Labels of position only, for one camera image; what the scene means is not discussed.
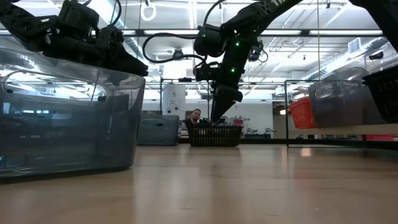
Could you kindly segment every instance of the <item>person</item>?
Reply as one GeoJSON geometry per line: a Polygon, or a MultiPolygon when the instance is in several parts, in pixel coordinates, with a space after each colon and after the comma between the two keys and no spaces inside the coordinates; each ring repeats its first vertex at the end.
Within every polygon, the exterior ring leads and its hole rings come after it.
{"type": "Polygon", "coordinates": [[[188,129],[191,129],[194,125],[198,124],[198,120],[200,119],[201,111],[199,109],[194,109],[192,111],[191,117],[185,119],[183,122],[188,129]]]}

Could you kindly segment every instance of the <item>wooden floor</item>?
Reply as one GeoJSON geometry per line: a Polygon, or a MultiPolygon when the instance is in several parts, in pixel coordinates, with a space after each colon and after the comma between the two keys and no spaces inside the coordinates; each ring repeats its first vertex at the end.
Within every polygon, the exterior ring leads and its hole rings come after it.
{"type": "Polygon", "coordinates": [[[139,147],[130,170],[0,185],[0,223],[396,224],[396,155],[139,147]]]}

